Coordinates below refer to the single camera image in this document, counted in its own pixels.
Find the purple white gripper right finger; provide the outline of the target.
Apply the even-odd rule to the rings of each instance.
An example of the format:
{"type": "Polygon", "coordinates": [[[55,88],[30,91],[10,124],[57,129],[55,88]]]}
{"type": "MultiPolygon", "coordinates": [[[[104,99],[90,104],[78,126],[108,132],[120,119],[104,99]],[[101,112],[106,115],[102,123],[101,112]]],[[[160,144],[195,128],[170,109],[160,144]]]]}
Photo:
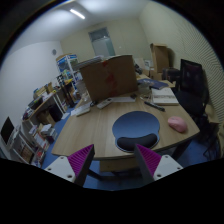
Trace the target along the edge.
{"type": "Polygon", "coordinates": [[[160,180],[182,169],[182,166],[171,156],[161,156],[139,144],[135,145],[134,154],[145,184],[160,180]]]}

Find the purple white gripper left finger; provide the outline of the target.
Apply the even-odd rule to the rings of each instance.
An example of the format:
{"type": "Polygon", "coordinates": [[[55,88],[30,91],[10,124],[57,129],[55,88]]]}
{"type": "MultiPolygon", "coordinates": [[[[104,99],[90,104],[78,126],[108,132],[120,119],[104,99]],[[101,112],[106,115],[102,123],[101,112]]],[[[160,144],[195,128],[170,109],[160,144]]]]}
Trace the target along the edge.
{"type": "Polygon", "coordinates": [[[70,156],[60,156],[46,171],[78,186],[83,186],[95,155],[94,145],[86,146],[70,156]]]}

